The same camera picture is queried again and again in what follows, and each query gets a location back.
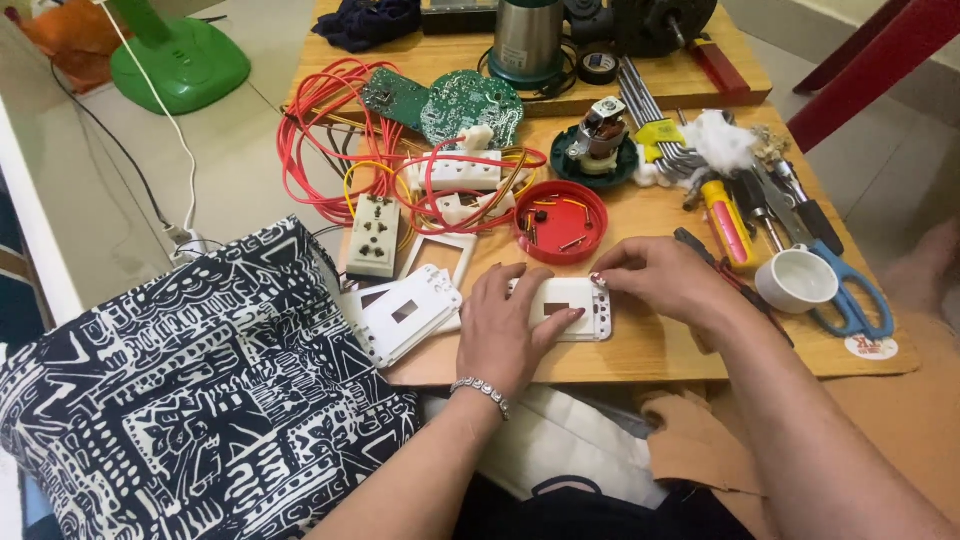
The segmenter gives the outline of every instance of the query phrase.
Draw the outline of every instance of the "red plastic lid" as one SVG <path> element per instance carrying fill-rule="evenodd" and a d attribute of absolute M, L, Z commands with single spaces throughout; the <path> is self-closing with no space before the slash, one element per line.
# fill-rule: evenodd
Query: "red plastic lid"
<path fill-rule="evenodd" d="M 534 219 L 534 212 L 538 210 L 546 212 L 542 222 Z M 536 243 L 525 229 L 527 216 L 530 225 L 537 228 Z M 516 202 L 517 242 L 530 257 L 547 264 L 562 266 L 590 258 L 600 247 L 607 225 L 607 207 L 600 197 L 574 182 L 557 180 L 535 184 Z M 573 245 L 561 251 L 562 246 L 571 243 Z"/>

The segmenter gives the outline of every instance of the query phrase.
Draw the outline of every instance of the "electrical tape roll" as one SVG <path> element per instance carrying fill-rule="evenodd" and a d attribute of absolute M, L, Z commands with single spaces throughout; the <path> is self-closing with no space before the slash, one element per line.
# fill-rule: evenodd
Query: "electrical tape roll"
<path fill-rule="evenodd" d="M 577 77 L 588 85 L 609 85 L 619 70 L 620 60 L 607 53 L 587 53 L 577 61 Z"/>

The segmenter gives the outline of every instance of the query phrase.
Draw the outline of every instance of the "white cup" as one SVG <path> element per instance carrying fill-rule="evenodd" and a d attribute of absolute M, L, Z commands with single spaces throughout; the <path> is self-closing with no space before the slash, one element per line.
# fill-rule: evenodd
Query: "white cup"
<path fill-rule="evenodd" d="M 786 313 L 806 313 L 832 300 L 839 288 L 836 272 L 804 245 L 779 252 L 756 271 L 756 292 Z"/>

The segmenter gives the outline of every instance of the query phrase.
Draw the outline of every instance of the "woman's left hand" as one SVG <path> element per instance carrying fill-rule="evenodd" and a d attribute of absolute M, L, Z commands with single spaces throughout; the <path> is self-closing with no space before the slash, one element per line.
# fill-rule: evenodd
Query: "woman's left hand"
<path fill-rule="evenodd" d="M 457 379 L 483 380 L 507 399 L 523 392 L 543 356 L 585 312 L 562 309 L 530 330 L 534 296 L 553 272 L 526 269 L 524 263 L 495 264 L 477 280 L 463 308 Z M 508 298 L 509 281 L 514 278 L 520 280 Z"/>

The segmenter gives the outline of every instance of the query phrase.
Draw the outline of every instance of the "woman's right hand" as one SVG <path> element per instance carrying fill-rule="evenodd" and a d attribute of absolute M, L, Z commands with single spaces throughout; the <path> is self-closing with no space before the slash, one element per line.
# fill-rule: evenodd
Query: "woman's right hand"
<path fill-rule="evenodd" d="M 699 330 L 753 309 L 692 248 L 669 236 L 627 238 L 590 272 L 599 273 L 610 290 L 632 294 L 657 313 Z"/>

